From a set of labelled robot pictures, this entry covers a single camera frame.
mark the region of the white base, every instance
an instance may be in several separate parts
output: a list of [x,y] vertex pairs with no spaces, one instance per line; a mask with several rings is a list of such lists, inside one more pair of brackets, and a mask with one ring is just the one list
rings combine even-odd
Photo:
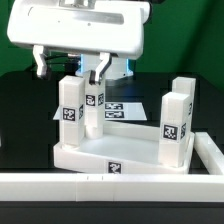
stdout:
[[122,174],[187,174],[194,134],[191,133],[184,165],[179,168],[158,163],[159,128],[106,122],[100,139],[84,138],[77,148],[54,146],[54,165],[87,173],[108,173],[111,163],[121,165]]

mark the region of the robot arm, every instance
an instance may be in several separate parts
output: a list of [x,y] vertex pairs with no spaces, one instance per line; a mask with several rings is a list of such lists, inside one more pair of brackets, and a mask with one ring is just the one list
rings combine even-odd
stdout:
[[[38,75],[42,77],[46,74],[45,50],[139,58],[143,52],[143,24],[150,12],[148,2],[16,0],[8,36],[18,46],[34,47]],[[100,82],[109,58],[99,65],[95,83]]]

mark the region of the white block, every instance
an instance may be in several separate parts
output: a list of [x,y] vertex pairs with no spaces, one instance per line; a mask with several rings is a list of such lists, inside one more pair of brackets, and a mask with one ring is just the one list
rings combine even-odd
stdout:
[[224,175],[224,155],[208,133],[195,133],[194,148],[210,174]]
[[59,82],[59,105],[77,107],[83,104],[85,82],[83,78],[65,76]]
[[183,166],[190,96],[170,92],[163,96],[158,160],[161,164]]
[[188,94],[194,99],[195,78],[177,77],[172,83],[172,92]]
[[114,201],[223,202],[215,175],[116,175]]
[[[87,137],[91,139],[103,136],[103,124],[105,121],[105,78],[100,85],[89,84],[89,73],[84,74],[85,78],[85,126]],[[91,134],[90,130],[95,129],[97,135]]]
[[189,102],[188,94],[167,93],[162,98],[161,121],[182,124],[188,117]]
[[194,107],[194,93],[195,93],[195,78],[185,78],[185,77],[177,77],[173,80],[172,84],[172,92],[175,93],[183,93],[190,95],[190,104],[189,104],[189,113],[188,113],[188,120],[187,120],[187,129],[186,129],[186,138],[187,142],[190,137],[191,131],[191,122],[192,122],[192,114],[193,114],[193,107]]
[[75,201],[74,174],[0,174],[0,201]]
[[60,142],[77,147],[84,137],[85,80],[66,76],[59,82]]

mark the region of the black table surface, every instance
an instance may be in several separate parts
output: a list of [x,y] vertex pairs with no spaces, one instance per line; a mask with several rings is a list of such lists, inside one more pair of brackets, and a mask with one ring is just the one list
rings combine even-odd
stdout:
[[[147,121],[132,123],[159,127],[161,98],[171,91],[177,76],[196,78],[193,132],[208,132],[224,151],[224,93],[200,75],[137,73],[123,86],[108,87],[106,101],[142,102]],[[0,78],[0,172],[69,173],[53,165],[53,146],[59,140],[58,82],[32,72],[11,72]],[[193,152],[190,174],[207,174]],[[218,223],[224,218],[223,203],[162,202],[1,202],[2,223]]]

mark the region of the white robot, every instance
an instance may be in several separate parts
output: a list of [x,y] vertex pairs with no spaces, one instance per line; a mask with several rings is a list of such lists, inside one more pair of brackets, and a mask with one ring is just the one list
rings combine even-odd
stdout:
[[[97,84],[111,64],[111,58],[108,80],[132,74],[128,71],[127,59],[135,60],[142,55],[143,24],[150,13],[148,2],[17,0],[8,36],[16,45],[33,48],[39,77],[47,75],[44,60],[47,51],[82,53],[80,73],[96,70],[90,82]],[[101,52],[107,54],[99,58]],[[94,66],[101,60],[102,64],[96,69]]]

